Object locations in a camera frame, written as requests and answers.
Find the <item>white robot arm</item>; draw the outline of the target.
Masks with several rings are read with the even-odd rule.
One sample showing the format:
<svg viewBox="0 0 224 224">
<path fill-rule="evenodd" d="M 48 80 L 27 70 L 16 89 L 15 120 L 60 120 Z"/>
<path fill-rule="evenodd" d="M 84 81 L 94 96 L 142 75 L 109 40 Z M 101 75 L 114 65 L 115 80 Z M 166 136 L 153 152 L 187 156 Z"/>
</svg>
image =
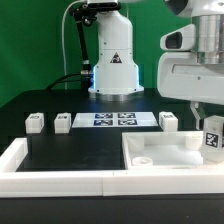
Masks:
<svg viewBox="0 0 224 224">
<path fill-rule="evenodd" d="M 224 126 L 224 116 L 201 118 L 199 104 L 224 105 L 224 0 L 163 0 L 173 14 L 191 23 L 160 39 L 157 88 L 161 96 L 191 102 L 205 129 Z M 132 24 L 118 12 L 120 0 L 87 0 L 98 11 L 99 61 L 92 95 L 128 96 L 143 88 L 133 61 Z"/>
</svg>

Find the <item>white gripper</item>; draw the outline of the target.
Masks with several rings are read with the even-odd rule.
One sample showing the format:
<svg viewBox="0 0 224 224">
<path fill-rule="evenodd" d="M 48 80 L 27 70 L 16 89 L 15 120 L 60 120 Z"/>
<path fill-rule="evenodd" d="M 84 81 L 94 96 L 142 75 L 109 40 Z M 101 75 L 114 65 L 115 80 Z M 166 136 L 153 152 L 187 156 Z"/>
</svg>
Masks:
<svg viewBox="0 0 224 224">
<path fill-rule="evenodd" d="M 164 35 L 157 88 L 163 97 L 189 100 L 196 129 L 206 117 L 205 103 L 224 105 L 224 29 L 190 24 Z"/>
</svg>

